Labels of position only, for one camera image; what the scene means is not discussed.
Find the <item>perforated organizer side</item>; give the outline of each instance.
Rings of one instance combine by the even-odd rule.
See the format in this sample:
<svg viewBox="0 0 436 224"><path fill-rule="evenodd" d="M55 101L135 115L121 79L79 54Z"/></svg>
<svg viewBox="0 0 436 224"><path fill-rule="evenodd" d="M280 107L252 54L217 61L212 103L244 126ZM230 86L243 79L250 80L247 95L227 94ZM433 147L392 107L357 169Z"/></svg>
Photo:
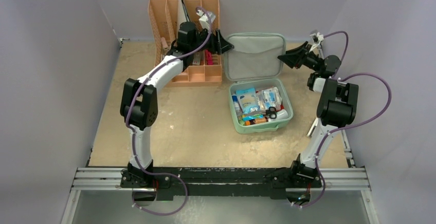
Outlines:
<svg viewBox="0 0 436 224"><path fill-rule="evenodd" d="M216 15L212 24L213 29L220 26L220 3L219 0L184 0L189 18L194 21L197 29L201 29L199 17L195 12L197 6L202 6ZM177 37L177 6L178 0L150 0L148 13L156 44L155 65L158 65L167 53L162 47L161 38L165 38L168 46ZM214 65L206 65L201 60L200 65L189 66L184 72L172 79L167 86L170 87L194 87L194 86L218 86L221 85L223 67L220 55L212 55Z"/></svg>

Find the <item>plywood surface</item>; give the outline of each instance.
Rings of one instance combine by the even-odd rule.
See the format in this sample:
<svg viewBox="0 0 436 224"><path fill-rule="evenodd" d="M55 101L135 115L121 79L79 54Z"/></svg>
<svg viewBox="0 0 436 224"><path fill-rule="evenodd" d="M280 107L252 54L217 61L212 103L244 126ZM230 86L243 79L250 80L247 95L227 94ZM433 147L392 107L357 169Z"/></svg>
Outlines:
<svg viewBox="0 0 436 224"><path fill-rule="evenodd" d="M288 49L299 44L288 44ZM129 132L119 107L124 82L153 68L154 43L123 44L97 131L91 166L126 166L131 155ZM290 166L309 143L305 135L315 116L319 94L309 91L311 71L283 67L282 80L294 109L287 127L276 132L241 135L234 129L228 104L232 84L219 87L164 88L151 133L155 166L282 167ZM348 167L337 136L321 167Z"/></svg>

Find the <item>blue package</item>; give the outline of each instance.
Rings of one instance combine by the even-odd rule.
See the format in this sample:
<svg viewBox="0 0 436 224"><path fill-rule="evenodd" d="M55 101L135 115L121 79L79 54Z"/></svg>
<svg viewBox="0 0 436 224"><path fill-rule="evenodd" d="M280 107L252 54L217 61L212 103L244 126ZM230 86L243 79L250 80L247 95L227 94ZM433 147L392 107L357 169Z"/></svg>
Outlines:
<svg viewBox="0 0 436 224"><path fill-rule="evenodd" d="M236 96L244 114L260 110L258 97L254 88L237 90Z"/></svg>

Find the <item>purple cable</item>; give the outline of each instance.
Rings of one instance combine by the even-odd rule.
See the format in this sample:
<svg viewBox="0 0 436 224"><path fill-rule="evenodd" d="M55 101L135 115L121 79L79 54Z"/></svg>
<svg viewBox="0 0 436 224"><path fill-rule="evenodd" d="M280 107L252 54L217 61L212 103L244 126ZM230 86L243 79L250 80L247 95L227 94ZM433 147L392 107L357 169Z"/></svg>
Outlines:
<svg viewBox="0 0 436 224"><path fill-rule="evenodd" d="M139 93L141 92L142 88L151 79L151 77L153 75L155 75L159 70L161 70L164 66L168 65L169 63L172 63L172 62L174 62L176 60L180 60L181 58L190 56L190 55L200 51L206 45L206 43L209 41L209 38L210 38L210 36L212 34L212 22L210 20L209 13L203 7L197 7L196 10L202 10L206 14L207 20L209 22L209 31L208 31L208 34L207 34L207 37L206 37L205 41L198 48L193 50L192 52L189 52L189 53L177 56L176 58L168 60L166 64L160 64L156 68L154 68L153 71L150 73L150 75L139 86L138 90L136 91L135 95L133 96L132 102L131 102L130 107L129 107L129 111L128 111L127 116L125 118L125 125L127 126L127 128L129 128L130 130L133 131L133 133L132 133L132 151L133 151L133 156L135 157L135 161L138 164L139 168L144 173L146 173L148 175L153 175L153 176L168 175L168 176L174 177L174 178L178 179L181 182L181 184L183 185L183 188L185 188L185 200L183 201L183 203L181 204L181 206L178 209L176 209L175 211L169 212L169 213L154 212L154 211L151 211L151 210L148 210L148 209L145 209L145 208L139 206L137 203L135 203L134 192L133 192L132 193L133 206L137 207L138 209L140 209L142 211L145 211L145 212L148 212L150 214L153 214L153 215L166 216L166 215L172 215L172 214L175 214L175 213L179 212L185 206L186 202L188 201L188 188L186 187L186 184L183 182L183 180L180 179L180 177L178 177L175 174L171 174L171 173L151 173L151 172L148 172L141 165L141 163L139 162L139 159L138 159L138 155L136 154L136 146L135 146L136 133L135 133L135 129L133 129L133 127L129 124L129 120L130 120L130 116L132 115L132 109L133 109L133 106L135 105L136 98L138 98Z"/></svg>
<svg viewBox="0 0 436 224"><path fill-rule="evenodd" d="M343 30L340 30L340 31L336 31L336 32L332 32L330 34L327 34L327 35L324 36L324 38L328 38L330 36L333 36L333 35L336 35L336 34L339 34L339 33L343 33L345 35L345 49L343 50L342 57L341 57L341 63L343 63L343 58L345 57L345 53L347 52L347 49L348 49L348 33L346 33Z"/></svg>
<svg viewBox="0 0 436 224"><path fill-rule="evenodd" d="M306 207L309 207L311 205L314 205L324 195L324 192L325 192L325 179L324 179L324 177L323 177L323 175L321 173L321 170L319 169L318 156L319 156L319 152L321 151L321 147L324 144L324 142L327 139L327 137L330 136L332 133L338 132L340 130L352 129L352 128L356 128L356 127L361 126L361 125L368 124L369 122L371 122L371 121L377 119L378 117L380 117L388 109L389 105L391 104L391 101L392 101L392 91L391 91L391 87L389 87L389 84L388 84L388 82L386 82L386 80L382 79L381 77L379 77L379 76L377 76L375 74L368 73L368 72L362 72L362 73L352 74L352 75L342 79L341 82L347 81L348 79L353 78L355 76L370 76L370 77L373 77L373 78L376 78L376 79L382 81L383 84L386 86L386 89L388 90L388 101L386 102L385 107L380 112L378 112L378 114L376 114L374 117L372 117L371 119L368 119L366 121L360 122L358 124L354 124L354 125L349 125L349 126L333 129L333 130L331 130L330 132L328 132L328 133L326 133L324 135L324 137L321 140L321 143L318 146L318 149L316 150L316 154L315 154L315 156L316 156L315 166L316 166L316 170L318 171L319 177L322 180L322 190L321 190L321 193L319 194L319 196L315 200L313 200L313 201L309 202L308 204L302 206L302 208L306 208Z"/></svg>

